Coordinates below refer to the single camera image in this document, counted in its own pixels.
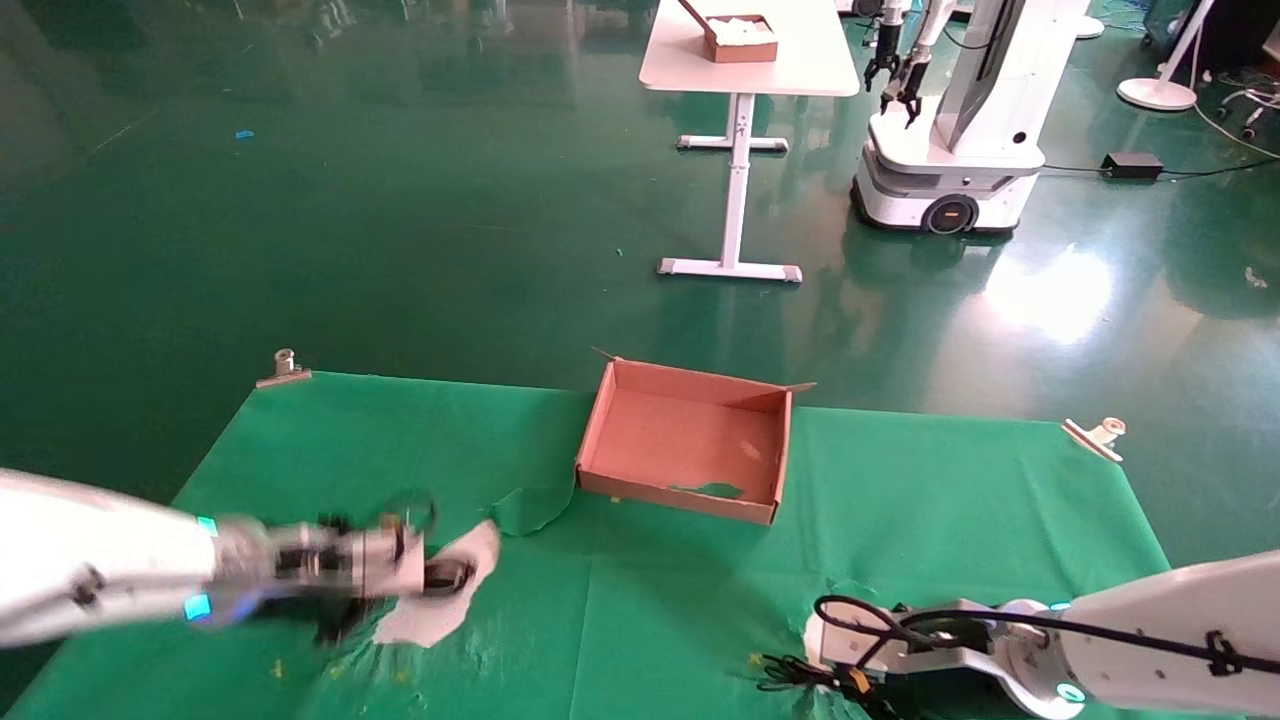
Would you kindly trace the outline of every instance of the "cardboard box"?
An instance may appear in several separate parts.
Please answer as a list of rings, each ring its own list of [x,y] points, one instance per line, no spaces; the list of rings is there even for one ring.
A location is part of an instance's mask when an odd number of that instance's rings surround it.
[[[791,400],[776,386],[609,359],[577,455],[585,491],[769,525]]]
[[[772,63],[778,59],[778,42],[762,42],[758,45],[722,45],[716,31],[712,28],[710,20],[724,20],[728,22],[733,18],[764,23],[773,31],[773,26],[769,20],[764,19],[764,15],[758,14],[742,14],[742,15],[712,15],[703,17],[696,8],[690,4],[689,0],[680,0],[680,4],[689,10],[689,14],[698,20],[698,24],[703,27],[703,45],[707,49],[707,56],[713,63]]]

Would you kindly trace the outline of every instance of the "white table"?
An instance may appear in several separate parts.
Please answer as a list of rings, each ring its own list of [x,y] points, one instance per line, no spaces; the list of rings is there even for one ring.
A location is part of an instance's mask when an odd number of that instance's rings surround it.
[[[703,51],[703,29],[677,0],[662,0],[649,35],[640,83],[668,92],[727,92],[724,137],[681,136],[677,146],[731,151],[724,242],[719,260],[664,258],[664,274],[718,275],[800,282],[796,265],[740,263],[742,217],[751,150],[786,150],[786,140],[751,137],[756,95],[850,96],[861,78],[831,0],[692,0],[703,15],[759,13],[778,38],[772,63],[713,63]]]

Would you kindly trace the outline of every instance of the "table foot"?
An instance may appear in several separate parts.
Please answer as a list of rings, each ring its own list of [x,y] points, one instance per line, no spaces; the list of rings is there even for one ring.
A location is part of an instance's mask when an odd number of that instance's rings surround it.
[[[680,150],[687,150],[690,147],[698,147],[703,150],[728,150],[733,147],[733,141],[714,135],[682,135],[676,140],[676,147]],[[791,145],[785,137],[753,137],[751,150],[768,150],[772,152],[786,152],[791,149]]]
[[[686,260],[684,258],[663,258],[658,265],[663,275],[713,275],[717,278],[755,278],[760,281],[782,281],[797,283],[804,279],[799,265],[764,265],[760,263],[739,263],[726,268],[719,260]]]

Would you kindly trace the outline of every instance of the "black power adapter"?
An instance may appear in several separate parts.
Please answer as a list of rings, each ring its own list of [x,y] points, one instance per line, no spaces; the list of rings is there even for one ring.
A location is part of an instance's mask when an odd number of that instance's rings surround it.
[[[1158,179],[1165,164],[1151,152],[1107,152],[1102,169],[1112,178]]]

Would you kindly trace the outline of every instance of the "lamp base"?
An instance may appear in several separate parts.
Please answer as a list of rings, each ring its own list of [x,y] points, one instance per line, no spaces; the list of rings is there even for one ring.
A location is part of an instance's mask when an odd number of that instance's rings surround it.
[[[1102,35],[1102,31],[1106,29],[1106,27],[1107,26],[1102,24],[1102,20],[1098,18],[1084,15],[1075,26],[1075,38],[1089,40],[1091,37],[1097,37]]]
[[[1196,104],[1196,91],[1176,82],[1132,78],[1116,87],[1116,95],[1130,105],[1164,113],[1180,113]]]

